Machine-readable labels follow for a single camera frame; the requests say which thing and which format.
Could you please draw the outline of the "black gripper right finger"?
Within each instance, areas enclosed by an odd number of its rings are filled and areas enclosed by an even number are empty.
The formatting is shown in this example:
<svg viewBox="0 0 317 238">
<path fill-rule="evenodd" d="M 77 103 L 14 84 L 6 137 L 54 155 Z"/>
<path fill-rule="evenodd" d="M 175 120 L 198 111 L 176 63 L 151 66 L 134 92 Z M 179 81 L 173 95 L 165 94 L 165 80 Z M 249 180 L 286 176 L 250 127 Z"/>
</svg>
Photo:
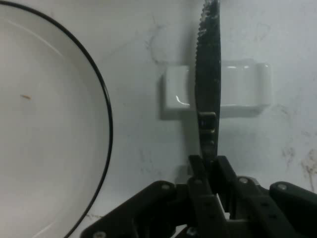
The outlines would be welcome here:
<svg viewBox="0 0 317 238">
<path fill-rule="evenodd" d="M 269 189 L 239 177 L 225 156 L 210 162 L 210 183 L 231 219 L 246 219 L 265 238 L 315 238 L 317 195 L 289 182 Z"/>
</svg>

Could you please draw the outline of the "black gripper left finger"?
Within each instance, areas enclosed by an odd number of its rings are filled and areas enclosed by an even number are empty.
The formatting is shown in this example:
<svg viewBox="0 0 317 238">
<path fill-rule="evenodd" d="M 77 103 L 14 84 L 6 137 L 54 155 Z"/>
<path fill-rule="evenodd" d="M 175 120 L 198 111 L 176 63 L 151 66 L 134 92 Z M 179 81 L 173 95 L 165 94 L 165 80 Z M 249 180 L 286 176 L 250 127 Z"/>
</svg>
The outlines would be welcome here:
<svg viewBox="0 0 317 238">
<path fill-rule="evenodd" d="M 207 170 L 190 156 L 194 175 L 186 184 L 153 182 L 87 227 L 83 238 L 170 238 L 186 225 L 185 236 L 226 238 L 228 228 Z"/>
</svg>

